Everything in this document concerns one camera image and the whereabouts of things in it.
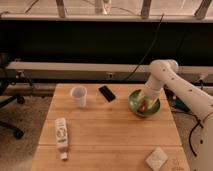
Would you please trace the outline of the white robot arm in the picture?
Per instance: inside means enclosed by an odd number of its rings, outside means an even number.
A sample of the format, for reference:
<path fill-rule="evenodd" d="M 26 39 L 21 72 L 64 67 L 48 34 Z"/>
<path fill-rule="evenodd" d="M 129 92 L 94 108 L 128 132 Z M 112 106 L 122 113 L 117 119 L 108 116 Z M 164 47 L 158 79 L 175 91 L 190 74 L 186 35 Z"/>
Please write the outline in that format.
<path fill-rule="evenodd" d="M 156 99 L 167 85 L 204 124 L 203 143 L 198 146 L 198 156 L 192 162 L 195 171 L 213 171 L 213 96 L 207 94 L 177 75 L 175 60 L 154 60 L 149 65 L 150 76 L 143 92 Z"/>

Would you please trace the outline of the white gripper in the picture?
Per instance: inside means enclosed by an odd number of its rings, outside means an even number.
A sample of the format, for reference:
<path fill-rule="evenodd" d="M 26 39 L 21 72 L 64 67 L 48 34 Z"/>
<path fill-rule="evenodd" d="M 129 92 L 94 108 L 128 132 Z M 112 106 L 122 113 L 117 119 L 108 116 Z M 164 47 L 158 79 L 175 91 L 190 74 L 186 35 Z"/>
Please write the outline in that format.
<path fill-rule="evenodd" d="M 153 106 L 157 102 L 159 95 L 157 93 L 147 94 L 146 92 L 142 92 L 140 97 L 147 106 Z"/>

